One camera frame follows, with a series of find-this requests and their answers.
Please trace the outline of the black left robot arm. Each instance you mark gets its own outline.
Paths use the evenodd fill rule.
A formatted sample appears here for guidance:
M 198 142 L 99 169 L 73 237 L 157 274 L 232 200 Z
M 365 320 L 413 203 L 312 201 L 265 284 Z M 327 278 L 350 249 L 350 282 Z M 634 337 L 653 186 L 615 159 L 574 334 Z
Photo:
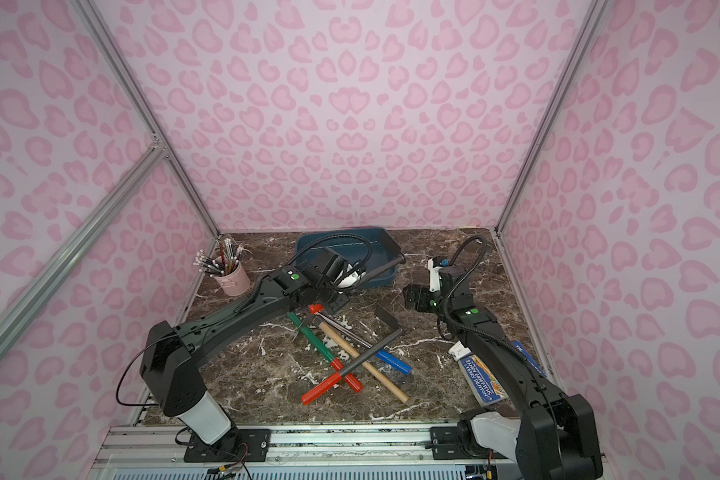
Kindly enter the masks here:
M 153 326 L 139 374 L 162 413 L 179 419 L 200 442 L 237 444 L 236 425 L 209 393 L 200 368 L 263 322 L 320 301 L 343 303 L 343 291 L 364 271 L 361 261 L 352 263 L 328 248 L 312 261 L 291 261 L 263 275 L 246 297 L 199 321 Z

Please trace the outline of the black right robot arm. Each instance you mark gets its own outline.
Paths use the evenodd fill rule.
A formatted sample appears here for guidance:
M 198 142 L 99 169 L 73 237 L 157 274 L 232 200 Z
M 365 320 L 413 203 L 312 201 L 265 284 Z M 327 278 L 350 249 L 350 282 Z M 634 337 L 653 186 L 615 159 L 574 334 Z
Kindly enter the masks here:
M 429 260 L 429 282 L 404 288 L 409 310 L 434 314 L 493 374 L 518 414 L 486 408 L 464 412 L 455 446 L 484 458 L 496 452 L 517 464 L 523 479 L 598 479 L 603 474 L 595 415 L 581 395 L 569 396 L 513 346 L 497 317 L 478 304 L 469 270 L 444 257 Z

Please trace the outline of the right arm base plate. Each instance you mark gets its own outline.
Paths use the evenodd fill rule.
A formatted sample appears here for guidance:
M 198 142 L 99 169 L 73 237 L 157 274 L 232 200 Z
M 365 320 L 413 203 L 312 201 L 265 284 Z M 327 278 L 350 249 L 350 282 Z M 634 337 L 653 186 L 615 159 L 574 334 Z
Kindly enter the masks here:
M 462 424 L 434 426 L 429 429 L 429 442 L 425 445 L 435 460 L 488 460 L 516 459 L 517 442 L 506 436 L 489 438 L 483 446 L 471 431 Z

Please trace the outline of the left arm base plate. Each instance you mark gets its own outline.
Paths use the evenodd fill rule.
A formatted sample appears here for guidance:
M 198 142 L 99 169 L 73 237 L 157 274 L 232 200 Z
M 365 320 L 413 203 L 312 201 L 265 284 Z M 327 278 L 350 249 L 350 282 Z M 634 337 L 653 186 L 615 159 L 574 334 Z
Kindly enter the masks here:
M 185 444 L 185 463 L 235 463 L 264 462 L 266 460 L 272 431 L 270 429 L 234 427 L 214 444 L 204 443 L 191 432 Z

